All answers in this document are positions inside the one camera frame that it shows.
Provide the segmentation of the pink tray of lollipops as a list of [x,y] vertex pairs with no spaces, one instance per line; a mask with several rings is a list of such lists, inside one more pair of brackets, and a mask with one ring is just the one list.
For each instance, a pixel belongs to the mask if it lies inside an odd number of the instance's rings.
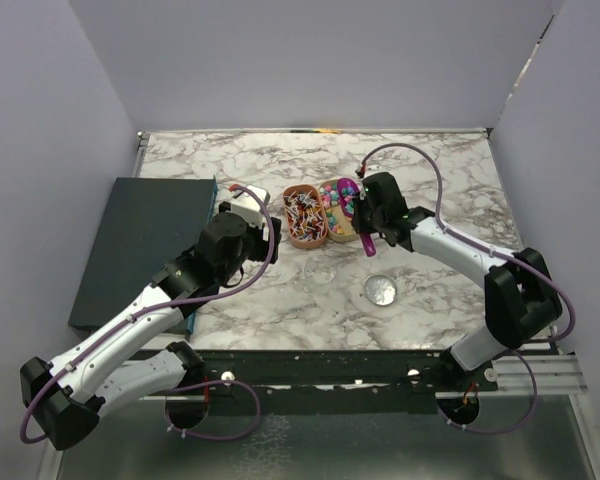
[[326,242],[328,222],[318,190],[306,184],[290,186],[282,194],[291,244],[314,249]]

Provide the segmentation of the purple plastic scoop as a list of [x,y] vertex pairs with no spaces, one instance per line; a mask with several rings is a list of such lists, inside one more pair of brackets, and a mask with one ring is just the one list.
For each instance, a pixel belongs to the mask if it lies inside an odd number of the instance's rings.
[[[360,193],[360,189],[356,182],[347,177],[342,177],[337,181],[337,193],[339,195],[339,203],[344,215],[353,221],[354,218],[354,198]],[[368,233],[359,233],[364,252],[367,257],[376,255],[376,248],[371,235]]]

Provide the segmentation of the tan tray of star candies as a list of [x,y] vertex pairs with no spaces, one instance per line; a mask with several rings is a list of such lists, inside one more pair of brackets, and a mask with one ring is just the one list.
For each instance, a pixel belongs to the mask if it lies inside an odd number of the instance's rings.
[[328,236],[335,242],[346,243],[358,239],[351,221],[344,215],[339,203],[337,181],[324,181],[318,188],[322,206],[326,213]]

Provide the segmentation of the clear glass jar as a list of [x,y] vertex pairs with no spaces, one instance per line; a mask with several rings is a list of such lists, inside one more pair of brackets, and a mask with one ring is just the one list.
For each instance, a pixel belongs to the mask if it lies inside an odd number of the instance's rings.
[[336,262],[324,255],[310,258],[304,266],[304,279],[313,293],[329,289],[337,280]]

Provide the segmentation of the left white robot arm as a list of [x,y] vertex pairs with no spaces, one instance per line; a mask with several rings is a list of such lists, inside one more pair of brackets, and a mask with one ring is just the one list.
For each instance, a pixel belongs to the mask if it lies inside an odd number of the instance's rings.
[[42,430],[59,451],[84,440],[100,420],[145,395],[194,392],[204,362],[184,342],[174,342],[147,360],[126,362],[151,339],[188,319],[202,305],[242,291],[232,283],[247,261],[276,262],[281,221],[264,203],[252,209],[257,221],[231,208],[217,213],[197,242],[165,263],[139,295],[94,334],[45,361],[33,357],[19,371],[26,413],[20,439],[33,443],[28,423]]

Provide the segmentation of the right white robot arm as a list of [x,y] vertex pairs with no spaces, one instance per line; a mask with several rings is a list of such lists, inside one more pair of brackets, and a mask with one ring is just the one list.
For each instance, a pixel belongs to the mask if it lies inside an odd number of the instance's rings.
[[449,390],[471,384],[476,371],[532,340],[562,314],[543,256],[461,240],[439,225],[427,208],[408,207],[395,178],[381,172],[362,181],[354,197],[352,225],[362,238],[379,235],[392,247],[433,258],[467,277],[484,292],[485,320],[440,355],[439,378]]

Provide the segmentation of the silver jar lid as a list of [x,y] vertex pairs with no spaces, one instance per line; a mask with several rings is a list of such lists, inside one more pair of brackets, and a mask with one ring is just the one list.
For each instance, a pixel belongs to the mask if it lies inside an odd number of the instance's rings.
[[364,283],[364,295],[373,305],[386,307],[395,301],[397,285],[386,275],[372,275]]

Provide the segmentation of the dark blue box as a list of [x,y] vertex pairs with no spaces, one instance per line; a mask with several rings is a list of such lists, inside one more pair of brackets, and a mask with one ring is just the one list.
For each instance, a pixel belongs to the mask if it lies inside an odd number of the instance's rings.
[[129,306],[211,219],[216,180],[118,178],[110,192],[68,325],[92,332]]

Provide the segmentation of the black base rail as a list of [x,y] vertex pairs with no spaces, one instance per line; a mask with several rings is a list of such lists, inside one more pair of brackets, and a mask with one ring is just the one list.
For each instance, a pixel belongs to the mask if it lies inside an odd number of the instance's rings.
[[438,397],[494,392],[487,362],[455,375],[438,350],[200,350],[182,385],[214,415],[434,414]]

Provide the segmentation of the aluminium extrusion rail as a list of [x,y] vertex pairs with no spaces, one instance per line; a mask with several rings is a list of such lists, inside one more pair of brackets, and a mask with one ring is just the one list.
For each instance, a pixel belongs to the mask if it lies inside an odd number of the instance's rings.
[[502,357],[485,370],[483,378],[487,385],[496,386],[497,391],[510,395],[533,393],[534,376],[539,395],[578,395],[588,392],[588,386],[579,361],[573,355],[530,355],[525,361],[517,357]]

